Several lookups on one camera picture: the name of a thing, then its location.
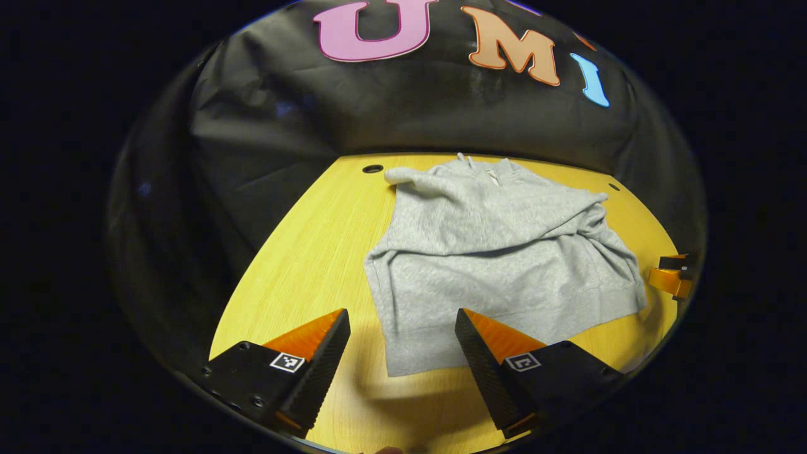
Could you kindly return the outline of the grey zip sweatshirt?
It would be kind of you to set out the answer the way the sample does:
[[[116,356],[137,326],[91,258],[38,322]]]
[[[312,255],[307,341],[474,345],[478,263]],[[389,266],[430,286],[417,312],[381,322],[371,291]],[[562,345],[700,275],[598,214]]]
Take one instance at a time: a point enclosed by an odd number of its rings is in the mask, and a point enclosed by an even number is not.
[[[551,344],[647,305],[637,257],[608,226],[604,192],[461,153],[384,177],[394,209],[365,271],[390,377],[464,367],[461,308]]]

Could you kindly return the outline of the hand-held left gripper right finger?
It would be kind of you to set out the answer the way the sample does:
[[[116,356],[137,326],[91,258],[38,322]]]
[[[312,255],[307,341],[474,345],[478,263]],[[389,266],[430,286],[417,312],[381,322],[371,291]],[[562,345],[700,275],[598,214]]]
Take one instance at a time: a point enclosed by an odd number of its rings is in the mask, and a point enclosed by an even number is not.
[[[625,375],[569,340],[545,344],[461,308],[455,335],[496,428],[544,434],[591,410]]]

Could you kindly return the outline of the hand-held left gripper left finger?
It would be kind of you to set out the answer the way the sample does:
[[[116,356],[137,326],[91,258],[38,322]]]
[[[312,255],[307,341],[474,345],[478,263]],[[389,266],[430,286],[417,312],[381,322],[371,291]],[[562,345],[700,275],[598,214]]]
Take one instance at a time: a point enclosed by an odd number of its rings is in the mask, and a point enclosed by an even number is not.
[[[247,419],[305,438],[319,416],[349,337],[345,308],[259,344],[233,344],[200,368],[200,386]]]

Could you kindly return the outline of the black backdrop cloth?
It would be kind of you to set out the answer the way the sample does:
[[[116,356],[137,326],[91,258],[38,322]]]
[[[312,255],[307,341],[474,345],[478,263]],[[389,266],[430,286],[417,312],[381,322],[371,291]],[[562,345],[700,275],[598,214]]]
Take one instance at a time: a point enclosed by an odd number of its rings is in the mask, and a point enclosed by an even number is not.
[[[429,36],[383,58],[325,55],[395,40],[385,0],[297,0],[194,57],[133,121],[110,182],[106,243],[119,304],[165,367],[207,359],[259,248],[337,158],[481,152],[613,176],[653,213],[694,279],[708,207],[694,149],[662,98],[591,35],[508,0],[420,5]]]

